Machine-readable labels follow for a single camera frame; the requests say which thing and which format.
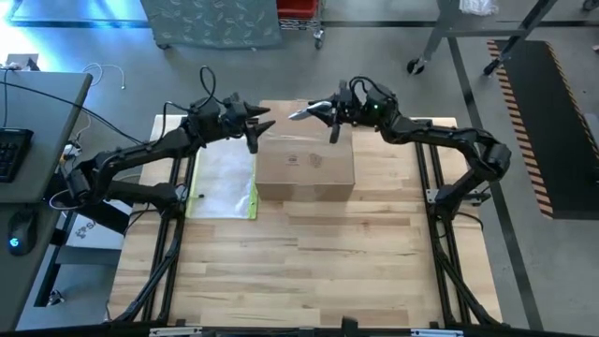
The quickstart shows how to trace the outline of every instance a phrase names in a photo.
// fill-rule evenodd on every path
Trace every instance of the white cable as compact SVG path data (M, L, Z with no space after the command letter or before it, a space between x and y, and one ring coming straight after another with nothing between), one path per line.
M121 78L122 78L121 89L124 90L124 71L121 67L119 67L117 65L100 65L99 63L94 62L94 63L91 63L91 64L85 66L85 68L81 72L90 71L90 70L94 69L95 67L98 68L100 70L100 74L98 75L97 80L92 81L92 84L90 84L90 86L95 86L98 83L100 83L100 81L102 81L102 77L104 76L104 68L107 66L111 66L111 67L119 69L119 71L121 72Z
M85 68L81 72L88 72L94 68L98 68L98 70L100 71L100 74L98 75L97 79L95 81L92 81L92 84L90 84L90 86L95 86L98 83L100 83L100 81L102 81L102 77L104 77L104 68L107 66L117 68L121 72L121 90L124 90L124 71L121 67L119 67L117 65L100 65L99 63L93 62L93 63L85 66ZM92 126L92 117L89 114L87 114L87 125L83 129L79 130L79 132L77 132L77 134L75 135L75 141L79 145L80 145L81 135L82 135L83 131L89 129L91 126Z
M75 207L56 207L56 206L54 206L54 199L56 197L58 197L58 196L63 195L64 193L68 193L68 190L60 191L60 192L56 193L55 195L53 195L52 198L50 198L50 200L48 201L48 205L50 205L50 207L52 207L56 211L72 211L72 210L77 210L79 208L77 206L75 206Z
M83 129L79 130L77 132L77 134L75 134L75 142L79 146L81 146L80 141L81 141L81 135L82 135L83 131L89 129L92 126L92 117L89 114L86 114L86 116L87 116L87 125Z

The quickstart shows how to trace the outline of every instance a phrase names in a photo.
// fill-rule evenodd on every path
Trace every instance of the cart wheel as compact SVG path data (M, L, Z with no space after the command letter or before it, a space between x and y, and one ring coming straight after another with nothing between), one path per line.
M54 289L48 297L48 306L60 304L64 301L65 298L63 297L63 294L61 294L60 291Z
M418 64L418 62L420 62L420 59L414 59L414 60L408 62L407 70L410 74L418 75L419 73L424 71L424 65L422 65L418 69L416 69L416 65Z
M493 62L489 63L488 66L485 66L483 73L486 76L490 76L493 72L495 72L495 69L497 69L498 66L499 66L499 60L495 59L495 60L493 60Z
M582 9L584 10L594 10L599 7L599 0L586 0L584 4L582 4Z

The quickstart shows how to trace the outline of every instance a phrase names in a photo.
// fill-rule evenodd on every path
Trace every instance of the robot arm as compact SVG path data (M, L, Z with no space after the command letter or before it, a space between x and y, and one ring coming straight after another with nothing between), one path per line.
M159 140L146 142L126 149L104 152L79 163L64 173L69 206L97 204L105 198L131 202L150 202L163 213L179 200L175 189L168 183L144 186L135 183L113 182L114 176L125 169L164 158L193 155L200 147L221 139L245 136L250 153L257 153L257 138L274 124L274 121L257 123L257 116L269 111L253 107L240 100L237 94L224 100L225 111L214 99L206 98L193 103L186 117L175 130Z
M372 85L365 90L364 81ZM361 84L366 93L362 104L356 95ZM355 77L349 82L341 81L339 91L331 97L309 102L310 107L290 116L300 120L313 115L332 127L330 142L339 138L340 125L365 125L374 127L384 141L390 144L421 142L457 149L469 165L469 170L454 184L442 186L434 199L434 213L441 218L453 220L461 201L483 182L503 178L510 164L511 152L489 132L475 128L434 126L430 120L412 120L398 109L396 96L383 85L365 77Z

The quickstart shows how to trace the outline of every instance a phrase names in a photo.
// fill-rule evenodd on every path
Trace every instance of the cardboard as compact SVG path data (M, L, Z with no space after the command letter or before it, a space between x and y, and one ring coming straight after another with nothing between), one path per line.
M306 101L263 101L265 120L276 124L259 139L256 189L263 200L347 201L356 182L352 127L343 125L337 144L316 118L290 121Z

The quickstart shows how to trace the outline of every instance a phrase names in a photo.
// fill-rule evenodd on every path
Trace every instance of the clear plastic bag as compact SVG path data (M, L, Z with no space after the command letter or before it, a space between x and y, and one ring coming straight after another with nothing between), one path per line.
M254 169L255 156L247 150L245 138L216 141L200 149L185 216L256 219Z
M496 0L460 0L460 10L464 14L488 16L497 14L499 7Z

